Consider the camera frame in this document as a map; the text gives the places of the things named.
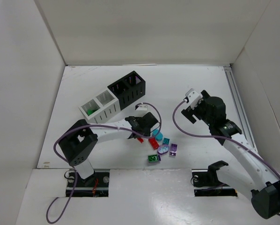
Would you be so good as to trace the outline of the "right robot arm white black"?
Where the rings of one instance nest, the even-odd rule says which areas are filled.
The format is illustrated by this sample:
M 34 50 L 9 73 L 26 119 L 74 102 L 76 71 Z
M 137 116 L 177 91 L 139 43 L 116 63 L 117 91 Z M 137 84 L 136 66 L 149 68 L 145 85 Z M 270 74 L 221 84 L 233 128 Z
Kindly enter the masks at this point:
M 254 210 L 264 219 L 280 216 L 280 174 L 250 146 L 241 129 L 226 116 L 226 105 L 220 97 L 205 90 L 190 89 L 181 111 L 191 123 L 202 120 L 209 129 L 208 138 L 216 139 L 248 173 L 248 177 L 231 171 L 224 161 L 209 165 L 210 180 L 224 183 L 248 198 Z

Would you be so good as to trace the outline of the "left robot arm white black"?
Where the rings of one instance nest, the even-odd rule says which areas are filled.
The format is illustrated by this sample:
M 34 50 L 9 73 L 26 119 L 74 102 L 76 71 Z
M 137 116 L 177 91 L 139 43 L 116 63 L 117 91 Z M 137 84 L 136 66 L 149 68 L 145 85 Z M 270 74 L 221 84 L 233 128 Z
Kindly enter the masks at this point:
M 88 185 L 97 178 L 89 160 L 97 144 L 117 139 L 148 139 L 151 129 L 158 123 L 158 119 L 150 112 L 142 117 L 129 116 L 104 124 L 89 124 L 85 119 L 78 120 L 54 143 L 53 150 Z

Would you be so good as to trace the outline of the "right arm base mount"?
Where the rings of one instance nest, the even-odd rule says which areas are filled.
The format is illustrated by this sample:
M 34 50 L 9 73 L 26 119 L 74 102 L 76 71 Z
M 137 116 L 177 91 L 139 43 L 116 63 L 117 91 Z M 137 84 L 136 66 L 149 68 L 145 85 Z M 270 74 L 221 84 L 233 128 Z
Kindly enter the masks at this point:
M 195 197 L 238 197 L 235 189 L 218 180 L 216 172 L 224 166 L 228 166 L 228 163 L 221 160 L 209 165 L 207 169 L 192 169 L 191 184 Z

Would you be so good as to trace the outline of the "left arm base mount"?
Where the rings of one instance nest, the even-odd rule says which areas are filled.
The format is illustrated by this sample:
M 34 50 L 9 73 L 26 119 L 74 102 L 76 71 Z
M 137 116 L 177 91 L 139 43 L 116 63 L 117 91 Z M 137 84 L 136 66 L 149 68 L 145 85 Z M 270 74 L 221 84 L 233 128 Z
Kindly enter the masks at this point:
M 66 183 L 66 197 L 69 197 L 75 183 L 74 171 L 64 173 Z M 93 178 L 82 179 L 77 174 L 77 183 L 72 197 L 108 197 L 109 196 L 110 170 L 98 170 Z

